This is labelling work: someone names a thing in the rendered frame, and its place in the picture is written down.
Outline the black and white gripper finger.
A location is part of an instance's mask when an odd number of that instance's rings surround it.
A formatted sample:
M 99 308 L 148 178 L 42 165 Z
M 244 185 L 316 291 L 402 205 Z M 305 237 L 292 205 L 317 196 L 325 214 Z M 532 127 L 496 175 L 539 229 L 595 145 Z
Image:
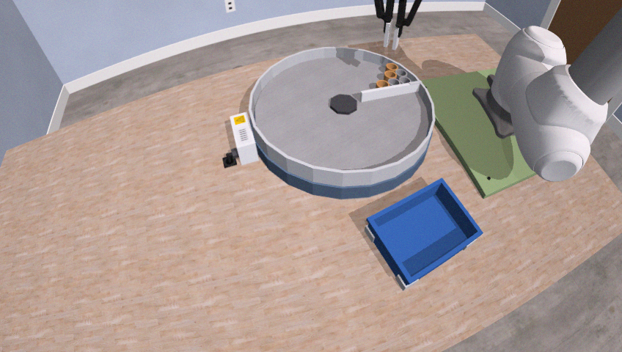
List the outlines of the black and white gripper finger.
M 391 31 L 392 31 L 392 14 L 394 9 L 395 0 L 387 0 L 386 10 L 384 11 L 384 2 L 383 0 L 374 0 L 376 7 L 376 15 L 377 18 L 381 18 L 384 20 L 384 47 L 386 48 L 389 45 Z
M 395 33 L 393 38 L 392 50 L 398 47 L 399 37 L 402 34 L 403 26 L 410 26 L 413 18 L 420 6 L 422 0 L 415 0 L 407 18 L 405 18 L 407 0 L 399 0 L 398 16 L 395 24 Z

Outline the blue crate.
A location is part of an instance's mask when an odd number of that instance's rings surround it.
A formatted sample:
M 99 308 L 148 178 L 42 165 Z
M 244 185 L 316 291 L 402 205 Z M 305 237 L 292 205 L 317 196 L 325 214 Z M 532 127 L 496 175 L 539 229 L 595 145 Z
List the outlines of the blue crate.
M 483 234 L 443 178 L 366 221 L 365 233 L 403 291 Z

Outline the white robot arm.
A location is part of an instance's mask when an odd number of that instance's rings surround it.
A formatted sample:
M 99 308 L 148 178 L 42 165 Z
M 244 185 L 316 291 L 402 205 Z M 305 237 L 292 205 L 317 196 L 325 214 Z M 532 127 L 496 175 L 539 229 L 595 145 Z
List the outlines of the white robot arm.
M 490 89 L 472 94 L 495 134 L 516 136 L 527 165 L 544 180 L 573 177 L 606 121 L 607 102 L 622 89 L 622 8 L 572 65 L 556 34 L 521 29 L 487 82 Z

